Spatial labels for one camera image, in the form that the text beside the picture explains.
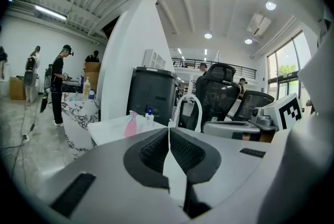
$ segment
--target chair headrest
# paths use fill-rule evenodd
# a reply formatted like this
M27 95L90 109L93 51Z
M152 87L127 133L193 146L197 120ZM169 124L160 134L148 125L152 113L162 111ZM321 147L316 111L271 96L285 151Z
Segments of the chair headrest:
M215 63L207 71L207 76L218 77L222 80L232 82L235 74L235 69L225 63Z

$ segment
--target gray container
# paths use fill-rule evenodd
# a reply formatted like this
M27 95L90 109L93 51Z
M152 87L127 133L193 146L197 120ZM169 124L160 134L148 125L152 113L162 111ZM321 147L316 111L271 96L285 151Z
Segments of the gray container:
M128 112L145 116L152 108L154 121L167 126L172 118L177 75L166 70L137 67L130 89Z

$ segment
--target black pants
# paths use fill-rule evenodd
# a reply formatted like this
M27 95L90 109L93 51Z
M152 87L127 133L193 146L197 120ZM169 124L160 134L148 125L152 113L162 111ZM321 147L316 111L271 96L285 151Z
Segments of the black pants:
M63 122L62 93L52 92L51 99L52 99L52 110L53 110L54 121L56 122L56 124L61 124Z

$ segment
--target pink object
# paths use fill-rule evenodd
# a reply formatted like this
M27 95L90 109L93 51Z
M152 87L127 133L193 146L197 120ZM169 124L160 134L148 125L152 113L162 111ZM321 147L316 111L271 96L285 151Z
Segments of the pink object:
M131 119L129 123L127 124L125 131L124 131L124 137L126 138L137 134L137 122L136 122L137 113L134 111L131 111L130 115L131 115Z

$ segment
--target air conditioner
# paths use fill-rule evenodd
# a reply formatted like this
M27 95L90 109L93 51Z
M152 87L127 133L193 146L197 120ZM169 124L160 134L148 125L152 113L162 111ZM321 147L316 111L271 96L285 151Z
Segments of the air conditioner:
M251 32L254 37L261 36L271 24L271 20L262 14L254 13L247 31Z

